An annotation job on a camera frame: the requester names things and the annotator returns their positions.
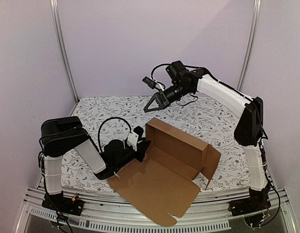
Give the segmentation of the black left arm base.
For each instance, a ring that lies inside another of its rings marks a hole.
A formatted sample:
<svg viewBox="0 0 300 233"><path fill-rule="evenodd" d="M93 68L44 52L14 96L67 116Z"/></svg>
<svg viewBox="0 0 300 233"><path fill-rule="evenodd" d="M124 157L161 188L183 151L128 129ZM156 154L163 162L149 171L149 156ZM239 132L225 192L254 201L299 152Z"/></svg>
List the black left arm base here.
<svg viewBox="0 0 300 233"><path fill-rule="evenodd" d="M80 216L83 211L84 201L80 200L78 195L72 198L64 197L63 192L56 195L45 194L42 207L65 214Z"/></svg>

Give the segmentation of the brown cardboard box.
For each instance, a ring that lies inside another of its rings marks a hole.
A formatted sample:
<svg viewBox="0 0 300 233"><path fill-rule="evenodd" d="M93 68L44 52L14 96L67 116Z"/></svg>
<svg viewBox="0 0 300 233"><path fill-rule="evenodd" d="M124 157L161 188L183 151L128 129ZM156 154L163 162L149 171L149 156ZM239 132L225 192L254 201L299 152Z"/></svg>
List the brown cardboard box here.
<svg viewBox="0 0 300 233"><path fill-rule="evenodd" d="M210 181L221 154L212 145L155 117L146 123L146 139L151 144L143 162L132 160L107 181L146 217L171 227L200 192L193 180L201 173Z"/></svg>

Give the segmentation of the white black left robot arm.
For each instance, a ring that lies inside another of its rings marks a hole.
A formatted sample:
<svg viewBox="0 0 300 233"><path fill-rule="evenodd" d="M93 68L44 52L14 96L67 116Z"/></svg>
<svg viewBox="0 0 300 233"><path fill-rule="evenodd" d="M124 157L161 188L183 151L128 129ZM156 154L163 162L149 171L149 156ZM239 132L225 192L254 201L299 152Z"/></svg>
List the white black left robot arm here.
<svg viewBox="0 0 300 233"><path fill-rule="evenodd" d="M151 144L140 126L130 127L126 139L113 139L107 145L95 143L77 116L49 119L41 125L40 167L45 180L48 203L57 211L67 206L62 197L62 160L74 150L89 166L92 173L105 180L116 175L132 160L143 162Z"/></svg>

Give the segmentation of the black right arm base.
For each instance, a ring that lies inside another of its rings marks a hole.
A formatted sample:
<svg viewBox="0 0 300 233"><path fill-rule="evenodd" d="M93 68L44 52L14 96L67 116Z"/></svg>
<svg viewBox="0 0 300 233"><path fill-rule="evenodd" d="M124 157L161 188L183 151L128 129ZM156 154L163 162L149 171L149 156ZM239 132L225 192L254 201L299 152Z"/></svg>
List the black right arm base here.
<svg viewBox="0 0 300 233"><path fill-rule="evenodd" d="M269 207L271 207L271 204L268 194L250 189L250 196L248 198L230 201L228 211L232 213L232 216L239 216L261 211Z"/></svg>

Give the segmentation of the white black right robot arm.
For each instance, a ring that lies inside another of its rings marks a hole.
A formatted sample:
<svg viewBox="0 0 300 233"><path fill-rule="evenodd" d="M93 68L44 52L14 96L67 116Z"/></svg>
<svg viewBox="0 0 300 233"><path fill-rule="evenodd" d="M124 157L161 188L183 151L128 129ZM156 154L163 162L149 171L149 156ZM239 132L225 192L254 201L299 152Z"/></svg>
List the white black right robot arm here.
<svg viewBox="0 0 300 233"><path fill-rule="evenodd" d="M196 93L207 96L211 103L220 108L226 108L223 116L218 111L208 112L208 120L217 118L229 122L231 115L232 130L235 141L242 147L249 168L250 198L246 200L246 208L257 211L264 205L265 198L271 189L267 178L267 160L263 140L267 134L263 128L263 100L252 98L223 81L217 79L207 68L184 65L181 61L165 64L166 72L171 78L172 85L168 88L153 77L144 77L143 82L151 89L156 89L144 112L165 111L172 122L184 120L186 123L198 122L198 114L206 113L205 107L194 106L187 108L179 104L176 111L170 109L173 103L178 103L186 95L197 99Z"/></svg>

